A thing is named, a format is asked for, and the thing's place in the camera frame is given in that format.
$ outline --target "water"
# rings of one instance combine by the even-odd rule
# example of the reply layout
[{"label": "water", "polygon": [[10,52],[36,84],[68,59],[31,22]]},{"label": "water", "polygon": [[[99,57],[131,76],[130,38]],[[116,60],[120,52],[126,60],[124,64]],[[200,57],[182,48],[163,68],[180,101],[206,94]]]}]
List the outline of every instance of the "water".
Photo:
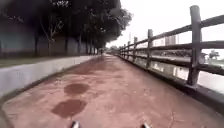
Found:
[{"label": "water", "polygon": [[[187,80],[189,70],[187,68],[177,67],[174,65],[152,62],[150,65],[152,68],[159,70],[163,73],[173,75],[175,77]],[[224,76],[211,74],[207,72],[200,71],[198,84],[214,90],[216,92],[224,94]]]}]

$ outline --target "distant building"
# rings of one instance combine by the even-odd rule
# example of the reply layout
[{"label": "distant building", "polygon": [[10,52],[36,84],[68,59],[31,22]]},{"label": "distant building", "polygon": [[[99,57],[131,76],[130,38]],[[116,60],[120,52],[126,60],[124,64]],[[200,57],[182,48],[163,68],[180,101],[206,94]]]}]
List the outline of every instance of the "distant building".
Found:
[{"label": "distant building", "polygon": [[165,45],[174,45],[179,43],[179,35],[165,37]]}]

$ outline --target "wet patch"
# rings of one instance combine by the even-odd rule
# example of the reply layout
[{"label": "wet patch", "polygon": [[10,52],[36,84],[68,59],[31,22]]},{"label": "wet patch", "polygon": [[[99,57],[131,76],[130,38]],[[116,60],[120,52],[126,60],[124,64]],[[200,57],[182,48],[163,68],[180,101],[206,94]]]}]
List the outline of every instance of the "wet patch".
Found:
[{"label": "wet patch", "polygon": [[84,101],[67,100],[56,105],[51,112],[62,118],[68,118],[82,112],[85,106],[86,102]]},{"label": "wet patch", "polygon": [[89,86],[86,84],[69,84],[64,88],[64,92],[68,95],[77,95],[86,92],[89,89]]},{"label": "wet patch", "polygon": [[103,80],[96,80],[96,84],[104,84],[105,82]]}]

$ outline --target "wooden fence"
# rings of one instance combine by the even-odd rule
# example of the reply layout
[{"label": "wooden fence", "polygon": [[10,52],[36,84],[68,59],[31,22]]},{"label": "wooden fence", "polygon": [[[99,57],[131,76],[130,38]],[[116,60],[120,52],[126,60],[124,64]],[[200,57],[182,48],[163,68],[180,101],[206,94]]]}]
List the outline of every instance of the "wooden fence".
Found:
[{"label": "wooden fence", "polygon": [[[133,57],[133,62],[135,62],[136,58],[141,58],[146,60],[146,67],[149,69],[150,63],[152,61],[172,64],[180,67],[189,68],[189,74],[186,81],[186,85],[190,87],[196,87],[198,81],[198,75],[200,71],[209,72],[212,74],[224,75],[224,69],[221,66],[201,64],[199,62],[199,56],[201,54],[202,49],[224,49],[224,41],[204,41],[202,42],[202,32],[201,29],[204,27],[219,25],[224,23],[224,15],[209,18],[201,21],[200,17],[200,9],[198,6],[194,5],[190,7],[190,15],[191,15],[191,25],[187,25],[169,32],[165,32],[156,36],[153,36],[153,32],[151,29],[148,30],[148,38],[137,41],[137,38],[134,39],[134,43],[130,44],[128,42],[127,46],[124,46],[119,51],[119,56],[128,59],[129,56]],[[184,32],[192,31],[192,42],[187,44],[175,44],[169,46],[157,46],[153,47],[152,42],[157,39],[161,39],[164,37],[174,36],[177,34],[181,34]],[[137,48],[137,45],[148,42],[147,48]],[[152,51],[155,50],[191,50],[191,60],[190,62],[181,61],[181,60],[173,60],[167,58],[156,58],[152,57]],[[147,56],[136,55],[136,52],[145,52]]]}]

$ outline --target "foliage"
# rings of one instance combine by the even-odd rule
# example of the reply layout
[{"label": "foliage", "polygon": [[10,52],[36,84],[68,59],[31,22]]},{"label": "foliage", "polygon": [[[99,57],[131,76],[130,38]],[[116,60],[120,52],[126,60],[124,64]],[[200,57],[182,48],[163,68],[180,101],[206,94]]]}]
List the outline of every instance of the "foliage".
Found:
[{"label": "foliage", "polygon": [[213,59],[213,58],[217,59],[217,57],[219,57],[220,55],[219,55],[219,52],[216,52],[215,50],[212,50],[212,51],[209,53],[208,56],[209,56],[210,59]]},{"label": "foliage", "polygon": [[49,42],[55,36],[81,37],[96,47],[117,39],[131,20],[118,0],[14,0],[2,13],[37,28]]}]

